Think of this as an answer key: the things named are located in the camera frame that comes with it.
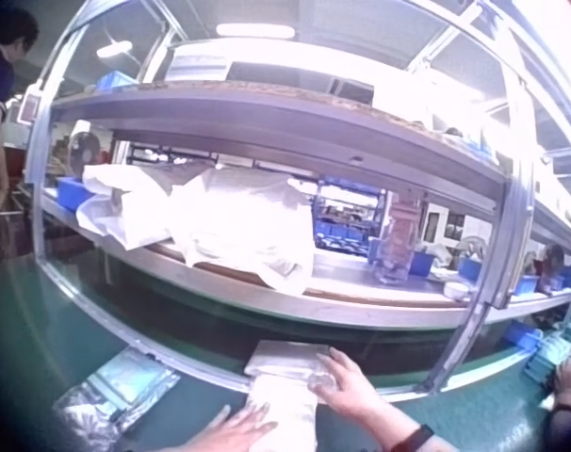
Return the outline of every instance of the green surface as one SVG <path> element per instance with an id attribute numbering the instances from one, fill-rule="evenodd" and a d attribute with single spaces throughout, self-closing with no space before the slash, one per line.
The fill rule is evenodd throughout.
<path id="1" fill-rule="evenodd" d="M 125 344 L 92 321 L 48 280 L 31 257 L 0 264 L 0 403 L 30 441 L 66 449 L 52 403 Z M 540 389 L 513 367 L 469 387 L 400 407 L 464 451 L 535 451 L 544 413 Z M 223 404 L 244 395 L 183 376 L 128 433 L 125 447 L 179 444 Z M 378 450 L 358 426 L 318 410 L 319 452 Z"/>

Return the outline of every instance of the window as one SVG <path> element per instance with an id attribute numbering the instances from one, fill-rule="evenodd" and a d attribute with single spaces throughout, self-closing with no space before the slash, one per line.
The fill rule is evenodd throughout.
<path id="1" fill-rule="evenodd" d="M 426 231 L 424 232 L 424 241 L 434 243 L 436 238 L 436 228 L 438 227 L 438 219 L 440 214 L 434 212 L 428 214 L 428 220 L 426 221 Z"/>
<path id="2" fill-rule="evenodd" d="M 465 216 L 449 212 L 447 226 L 445 226 L 445 238 L 461 240 L 464 233 Z"/>

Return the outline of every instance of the blue crate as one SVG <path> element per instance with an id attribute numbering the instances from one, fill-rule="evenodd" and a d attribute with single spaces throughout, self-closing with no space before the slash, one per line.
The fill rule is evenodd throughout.
<path id="1" fill-rule="evenodd" d="M 75 177 L 57 179 L 57 203 L 70 212 L 76 212 L 78 206 L 93 194 Z"/>
<path id="2" fill-rule="evenodd" d="M 459 263 L 459 276 L 475 283 L 481 274 L 481 268 L 480 262 L 464 258 Z"/>
<path id="3" fill-rule="evenodd" d="M 524 275 L 515 287 L 514 295 L 532 294 L 537 288 L 538 276 Z"/>
<path id="4" fill-rule="evenodd" d="M 116 87 L 125 87 L 135 85 L 137 81 L 120 71 L 112 71 L 101 77 L 97 81 L 97 89 L 112 89 Z"/>
<path id="5" fill-rule="evenodd" d="M 315 234 L 330 235 L 332 233 L 332 224 L 325 221 L 315 223 Z"/>
<path id="6" fill-rule="evenodd" d="M 564 276 L 556 276 L 555 278 L 551 278 L 551 290 L 562 290 L 563 283 L 564 283 Z"/>
<path id="7" fill-rule="evenodd" d="M 503 333 L 503 338 L 527 351 L 534 351 L 543 340 L 543 332 L 514 320 Z"/>
<path id="8" fill-rule="evenodd" d="M 356 242 L 361 242 L 363 241 L 363 233 L 355 228 L 347 228 L 346 238 Z"/>
<path id="9" fill-rule="evenodd" d="M 347 227 L 341 224 L 334 224 L 332 225 L 332 233 L 331 236 L 336 238 L 346 238 Z"/>
<path id="10" fill-rule="evenodd" d="M 409 274 L 421 276 L 426 278 L 430 275 L 430 269 L 434 263 L 434 256 L 426 252 L 414 252 L 414 259 L 411 261 L 411 266 L 409 267 Z"/>

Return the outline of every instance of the fan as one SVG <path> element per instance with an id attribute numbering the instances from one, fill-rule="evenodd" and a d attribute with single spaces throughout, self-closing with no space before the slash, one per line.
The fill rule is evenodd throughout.
<path id="1" fill-rule="evenodd" d="M 70 173 L 81 178 L 85 165 L 94 164 L 101 157 L 99 138 L 91 132 L 78 132 L 70 139 L 68 162 Z"/>
<path id="2" fill-rule="evenodd" d="M 455 249 L 458 251 L 457 255 L 453 256 L 449 266 L 449 268 L 454 270 L 459 268 L 460 260 L 465 257 L 476 255 L 478 260 L 482 262 L 486 252 L 486 242 L 483 238 L 478 237 L 477 235 L 469 235 L 468 237 L 462 238 L 455 246 Z"/>

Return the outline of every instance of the wristwatch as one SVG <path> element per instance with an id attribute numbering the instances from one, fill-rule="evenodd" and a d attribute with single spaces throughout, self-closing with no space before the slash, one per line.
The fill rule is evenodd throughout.
<path id="1" fill-rule="evenodd" d="M 426 424 L 422 424 L 409 438 L 398 443 L 392 448 L 392 452 L 416 452 L 434 435 L 434 432 Z"/>

